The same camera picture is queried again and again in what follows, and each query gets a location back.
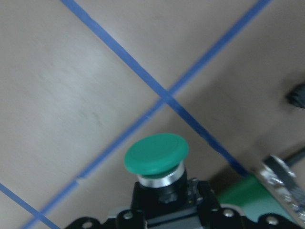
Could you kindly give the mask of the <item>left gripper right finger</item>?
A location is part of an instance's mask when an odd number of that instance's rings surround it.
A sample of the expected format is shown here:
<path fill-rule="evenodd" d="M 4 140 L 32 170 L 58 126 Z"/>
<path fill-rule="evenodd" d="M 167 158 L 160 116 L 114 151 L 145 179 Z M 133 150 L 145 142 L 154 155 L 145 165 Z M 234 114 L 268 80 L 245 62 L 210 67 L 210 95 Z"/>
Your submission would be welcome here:
<path fill-rule="evenodd" d="M 203 197 L 198 205 L 198 217 L 204 229 L 244 229 L 243 216 L 232 207 L 221 207 L 207 181 L 199 181 L 198 192 Z"/>

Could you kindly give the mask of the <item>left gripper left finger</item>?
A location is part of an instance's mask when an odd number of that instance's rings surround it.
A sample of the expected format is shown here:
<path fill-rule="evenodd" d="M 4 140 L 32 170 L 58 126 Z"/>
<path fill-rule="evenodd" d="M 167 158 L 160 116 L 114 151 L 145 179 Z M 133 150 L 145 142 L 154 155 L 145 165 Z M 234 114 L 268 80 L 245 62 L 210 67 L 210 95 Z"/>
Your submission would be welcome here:
<path fill-rule="evenodd" d="M 136 182 L 133 187 L 132 201 L 129 209 L 119 212 L 115 218 L 117 229 L 145 229 L 146 219 L 140 208 L 141 185 Z"/>

